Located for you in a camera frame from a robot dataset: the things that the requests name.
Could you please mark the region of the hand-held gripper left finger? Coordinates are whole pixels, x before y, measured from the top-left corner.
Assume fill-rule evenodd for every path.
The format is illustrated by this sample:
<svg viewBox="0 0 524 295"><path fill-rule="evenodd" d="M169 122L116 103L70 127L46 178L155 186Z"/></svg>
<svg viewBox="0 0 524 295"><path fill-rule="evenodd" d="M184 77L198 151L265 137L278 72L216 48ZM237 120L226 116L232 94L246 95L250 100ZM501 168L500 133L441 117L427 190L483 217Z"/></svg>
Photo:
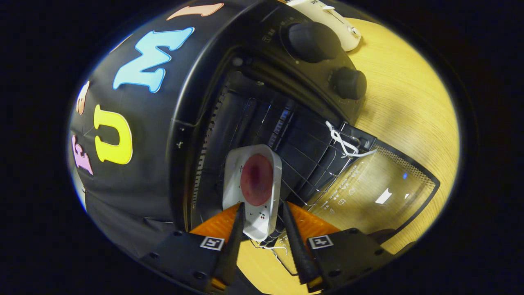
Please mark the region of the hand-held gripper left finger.
<svg viewBox="0 0 524 295"><path fill-rule="evenodd" d="M149 253L142 265L197 293L225 293L234 282L245 220L238 203L193 231L176 230Z"/></svg>

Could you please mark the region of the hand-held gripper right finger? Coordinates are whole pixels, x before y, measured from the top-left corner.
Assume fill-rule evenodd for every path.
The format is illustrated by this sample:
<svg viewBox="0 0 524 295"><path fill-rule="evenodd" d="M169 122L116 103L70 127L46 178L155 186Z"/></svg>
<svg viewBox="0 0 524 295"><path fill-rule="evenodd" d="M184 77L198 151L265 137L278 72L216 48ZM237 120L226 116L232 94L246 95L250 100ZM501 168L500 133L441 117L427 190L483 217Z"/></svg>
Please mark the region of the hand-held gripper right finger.
<svg viewBox="0 0 524 295"><path fill-rule="evenodd" d="M290 202L283 202L282 212L300 283L311 293L346 287L395 259L357 228L340 230Z"/></svg>

